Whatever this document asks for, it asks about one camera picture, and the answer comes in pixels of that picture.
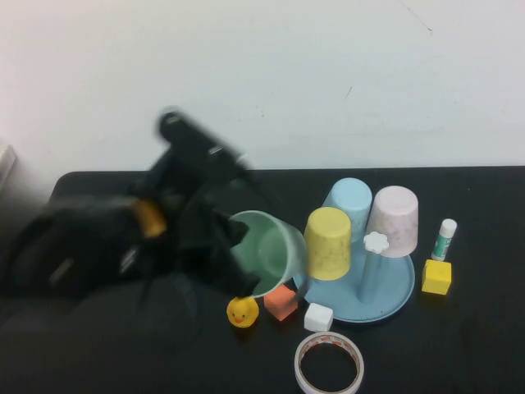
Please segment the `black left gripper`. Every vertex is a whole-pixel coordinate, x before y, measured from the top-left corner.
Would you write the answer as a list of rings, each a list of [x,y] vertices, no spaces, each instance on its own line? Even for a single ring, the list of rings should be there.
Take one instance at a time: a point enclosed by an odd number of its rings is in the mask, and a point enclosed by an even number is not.
[[[183,273],[205,284],[221,284],[228,295],[251,296],[260,278],[245,272],[231,253],[249,226],[218,210],[210,192],[212,183],[185,165],[163,177],[155,203],[167,230],[155,241],[155,274]]]

